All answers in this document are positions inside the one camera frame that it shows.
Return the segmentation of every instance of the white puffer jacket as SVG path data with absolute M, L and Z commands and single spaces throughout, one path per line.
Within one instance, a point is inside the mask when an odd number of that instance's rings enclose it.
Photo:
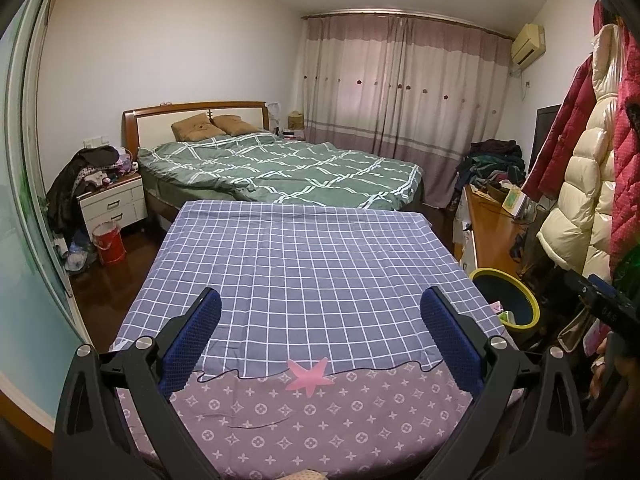
M 546 254 L 563 269 L 610 282 L 609 240 L 615 188 L 613 131 L 622 79 L 617 25 L 605 25 L 593 44 L 596 105 L 569 160 L 558 204 L 538 233 Z

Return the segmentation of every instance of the green plaid duvet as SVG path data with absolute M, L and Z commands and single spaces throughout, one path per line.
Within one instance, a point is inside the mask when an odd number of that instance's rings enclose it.
M 268 132 L 140 148 L 138 161 L 162 180 L 252 202 L 398 210 L 422 178 L 408 162 Z

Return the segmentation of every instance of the bed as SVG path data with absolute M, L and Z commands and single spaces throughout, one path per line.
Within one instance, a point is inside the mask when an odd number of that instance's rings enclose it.
M 171 124 L 199 113 L 234 114 L 263 128 L 244 136 L 175 142 Z M 244 200 L 417 210 L 422 172 L 407 162 L 283 140 L 268 130 L 264 102 L 161 105 L 123 114 L 148 209 L 169 222 L 185 202 Z
M 216 469 L 254 480 L 393 473 L 433 456 L 470 402 L 420 319 L 431 285 L 488 336 L 504 333 L 420 214 L 189 202 L 113 349 L 157 334 L 212 286 L 220 324 L 171 402 Z M 128 392 L 120 399 L 153 455 Z

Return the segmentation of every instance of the pillow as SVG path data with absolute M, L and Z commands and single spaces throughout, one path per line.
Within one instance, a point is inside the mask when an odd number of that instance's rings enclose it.
M 218 115 L 213 118 L 213 123 L 229 135 L 244 135 L 261 132 L 262 128 L 256 128 L 252 124 L 245 123 L 238 115 Z
M 187 117 L 171 125 L 175 140 L 179 142 L 198 142 L 219 135 L 226 135 L 220 128 L 209 121 L 205 113 Z

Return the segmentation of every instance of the pink curtain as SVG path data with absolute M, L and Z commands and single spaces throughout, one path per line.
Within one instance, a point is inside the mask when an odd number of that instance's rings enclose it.
M 424 202 L 444 207 L 471 142 L 497 132 L 510 50 L 510 40 L 453 23 L 311 18 L 302 69 L 307 139 L 413 162 L 424 171 Z

